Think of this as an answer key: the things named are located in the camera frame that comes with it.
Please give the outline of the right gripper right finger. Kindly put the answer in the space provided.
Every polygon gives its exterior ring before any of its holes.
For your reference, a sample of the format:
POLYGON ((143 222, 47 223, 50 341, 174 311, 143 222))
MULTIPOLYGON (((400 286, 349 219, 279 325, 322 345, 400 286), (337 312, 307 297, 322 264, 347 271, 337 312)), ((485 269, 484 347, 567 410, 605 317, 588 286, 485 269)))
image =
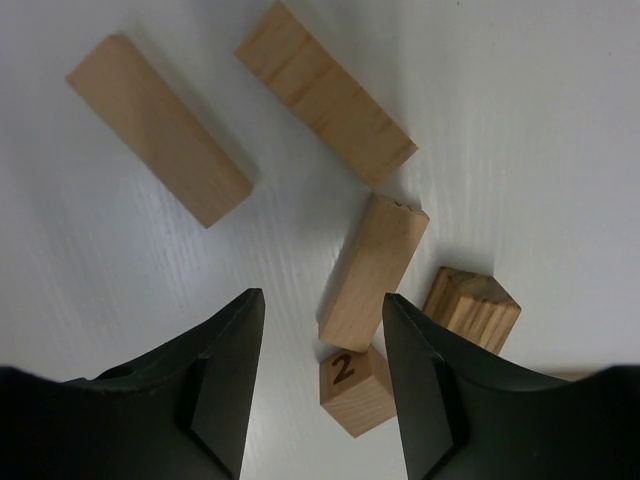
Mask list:
POLYGON ((502 359, 389 294, 383 326, 412 479, 635 479, 639 369, 577 381, 502 359))

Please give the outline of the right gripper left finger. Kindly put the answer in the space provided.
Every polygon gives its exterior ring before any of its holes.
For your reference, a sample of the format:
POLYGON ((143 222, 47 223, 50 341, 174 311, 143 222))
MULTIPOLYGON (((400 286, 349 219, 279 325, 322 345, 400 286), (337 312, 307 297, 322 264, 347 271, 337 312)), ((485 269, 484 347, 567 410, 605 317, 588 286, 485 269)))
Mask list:
POLYGON ((96 378, 1 370, 5 479, 236 479, 264 328, 264 295, 96 378))

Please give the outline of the dark grained wood block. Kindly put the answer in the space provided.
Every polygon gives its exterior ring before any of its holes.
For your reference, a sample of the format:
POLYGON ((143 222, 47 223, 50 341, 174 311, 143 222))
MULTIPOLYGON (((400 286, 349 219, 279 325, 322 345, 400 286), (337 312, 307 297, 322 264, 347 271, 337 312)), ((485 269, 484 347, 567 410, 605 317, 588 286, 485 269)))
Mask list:
POLYGON ((492 276, 442 266, 423 306, 437 324, 499 355, 522 309, 492 276))

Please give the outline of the numbered wood cube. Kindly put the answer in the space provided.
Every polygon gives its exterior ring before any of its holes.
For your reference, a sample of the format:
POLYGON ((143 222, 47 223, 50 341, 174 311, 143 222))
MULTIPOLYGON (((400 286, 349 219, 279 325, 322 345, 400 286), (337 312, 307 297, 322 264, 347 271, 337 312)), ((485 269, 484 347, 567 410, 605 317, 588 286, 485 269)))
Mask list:
POLYGON ((374 346, 336 351, 319 365, 319 402, 353 438, 397 415, 387 359, 374 346))

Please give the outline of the long pale wood block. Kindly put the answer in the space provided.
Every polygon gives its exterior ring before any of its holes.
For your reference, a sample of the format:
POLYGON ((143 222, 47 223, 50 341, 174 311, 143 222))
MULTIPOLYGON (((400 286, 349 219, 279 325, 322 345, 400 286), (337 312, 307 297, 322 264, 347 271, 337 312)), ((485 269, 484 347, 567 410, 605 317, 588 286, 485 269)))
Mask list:
POLYGON ((66 81, 203 227, 251 195, 249 177, 127 36, 104 38, 66 81))

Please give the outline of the long light wood block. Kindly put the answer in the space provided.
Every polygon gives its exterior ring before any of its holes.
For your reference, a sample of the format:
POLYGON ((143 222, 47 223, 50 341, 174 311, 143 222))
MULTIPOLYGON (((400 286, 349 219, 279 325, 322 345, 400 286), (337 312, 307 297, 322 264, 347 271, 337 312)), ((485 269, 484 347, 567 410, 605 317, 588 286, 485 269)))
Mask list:
POLYGON ((418 146, 281 1, 272 4, 236 57, 373 188, 418 146))

